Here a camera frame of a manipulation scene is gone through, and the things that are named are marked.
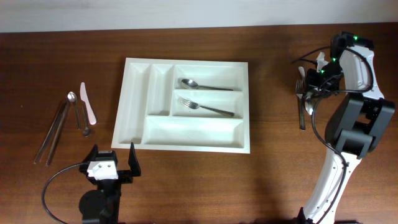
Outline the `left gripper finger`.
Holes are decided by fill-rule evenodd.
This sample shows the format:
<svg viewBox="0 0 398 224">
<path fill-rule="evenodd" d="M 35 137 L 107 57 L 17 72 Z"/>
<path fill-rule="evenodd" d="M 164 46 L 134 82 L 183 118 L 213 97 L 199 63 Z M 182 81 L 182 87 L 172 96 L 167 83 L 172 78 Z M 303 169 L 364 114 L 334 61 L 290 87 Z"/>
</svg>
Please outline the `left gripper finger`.
<svg viewBox="0 0 398 224">
<path fill-rule="evenodd" d="M 135 150 L 135 146 L 134 146 L 133 142 L 130 145 L 128 164 L 130 166 L 131 175 L 133 177 L 140 177 L 141 176 L 141 167 L 137 160 L 136 150 Z"/>
<path fill-rule="evenodd" d="M 83 163 L 94 161 L 96 159 L 97 154 L 98 154 L 98 145 L 95 144 L 91 149 L 91 151 L 88 153 L 88 155 L 83 159 Z"/>
</svg>

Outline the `silver fork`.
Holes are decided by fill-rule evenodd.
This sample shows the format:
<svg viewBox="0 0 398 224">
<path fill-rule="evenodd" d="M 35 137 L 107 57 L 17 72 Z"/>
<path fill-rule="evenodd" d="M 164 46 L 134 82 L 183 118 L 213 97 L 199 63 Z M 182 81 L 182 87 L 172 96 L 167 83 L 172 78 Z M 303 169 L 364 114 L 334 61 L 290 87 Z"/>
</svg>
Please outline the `silver fork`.
<svg viewBox="0 0 398 224">
<path fill-rule="evenodd" d="M 304 117 L 304 105 L 302 97 L 304 94 L 304 82 L 302 79 L 297 80 L 295 86 L 295 94 L 298 98 L 298 115 L 299 115 L 299 127 L 302 131 L 306 130 L 305 117 Z"/>
<path fill-rule="evenodd" d="M 218 114 L 222 114 L 223 116 L 229 116 L 229 117 L 233 117 L 234 113 L 230 112 L 230 111 L 224 111 L 224 110 L 219 110 L 219 109 L 215 109 L 215 108 L 210 108 L 208 106 L 203 106 L 203 105 L 199 105 L 196 102 L 190 101 L 188 99 L 182 98 L 180 100 L 180 103 L 184 106 L 186 106 L 187 108 L 193 109 L 193 110 L 197 110 L 199 108 L 203 108 L 205 110 L 209 110 Z"/>
</svg>

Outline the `silver tablespoon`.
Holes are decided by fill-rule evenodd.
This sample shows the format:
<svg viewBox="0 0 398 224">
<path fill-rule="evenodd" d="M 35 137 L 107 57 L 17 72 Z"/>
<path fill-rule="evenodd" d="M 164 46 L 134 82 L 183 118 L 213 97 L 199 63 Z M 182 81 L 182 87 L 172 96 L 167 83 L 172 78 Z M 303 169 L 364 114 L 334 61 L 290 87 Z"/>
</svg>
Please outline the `silver tablespoon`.
<svg viewBox="0 0 398 224">
<path fill-rule="evenodd" d="M 302 77 L 302 80 L 305 80 L 305 70 L 303 67 L 299 67 L 298 68 L 300 75 Z M 311 99 L 311 94 L 307 93 L 304 96 L 304 106 L 305 106 L 305 110 L 309 115 L 312 115 L 313 113 L 313 103 L 312 103 L 312 99 Z"/>
<path fill-rule="evenodd" d="M 199 85 L 196 81 L 192 79 L 184 78 L 180 81 L 181 85 L 184 88 L 191 89 L 191 90 L 221 90 L 221 91 L 232 91 L 233 89 L 229 88 L 218 88 L 213 86 L 204 86 Z"/>
</svg>

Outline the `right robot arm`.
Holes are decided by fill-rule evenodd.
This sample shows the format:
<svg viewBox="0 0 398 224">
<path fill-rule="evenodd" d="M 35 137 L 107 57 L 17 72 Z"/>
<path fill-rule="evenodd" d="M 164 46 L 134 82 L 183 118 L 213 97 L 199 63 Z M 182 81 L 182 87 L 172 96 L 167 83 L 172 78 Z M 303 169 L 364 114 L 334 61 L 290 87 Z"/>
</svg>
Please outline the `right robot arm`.
<svg viewBox="0 0 398 224">
<path fill-rule="evenodd" d="M 336 209 L 349 178 L 375 150 L 396 110 L 378 87 L 373 41 L 342 31 L 316 53 L 314 68 L 299 68 L 301 77 L 295 94 L 300 129 L 305 129 L 304 114 L 308 113 L 314 134 L 326 146 L 326 157 L 315 189 L 293 223 L 336 222 Z M 315 124 L 318 106 L 322 100 L 341 93 L 345 97 L 321 136 Z"/>
</svg>

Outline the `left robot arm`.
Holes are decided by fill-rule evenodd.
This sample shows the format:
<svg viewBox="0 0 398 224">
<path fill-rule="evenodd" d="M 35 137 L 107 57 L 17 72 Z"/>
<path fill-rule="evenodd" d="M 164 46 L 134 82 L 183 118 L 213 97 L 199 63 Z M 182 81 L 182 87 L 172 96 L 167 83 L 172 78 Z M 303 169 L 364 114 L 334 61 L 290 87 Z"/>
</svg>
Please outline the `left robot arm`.
<svg viewBox="0 0 398 224">
<path fill-rule="evenodd" d="M 134 177 L 141 176 L 141 168 L 136 157 L 135 145 L 131 143 L 128 170 L 117 168 L 115 151 L 100 151 L 94 145 L 79 166 L 87 180 L 96 186 L 80 199 L 79 211 L 83 223 L 117 223 L 123 184 L 133 183 Z"/>
</svg>

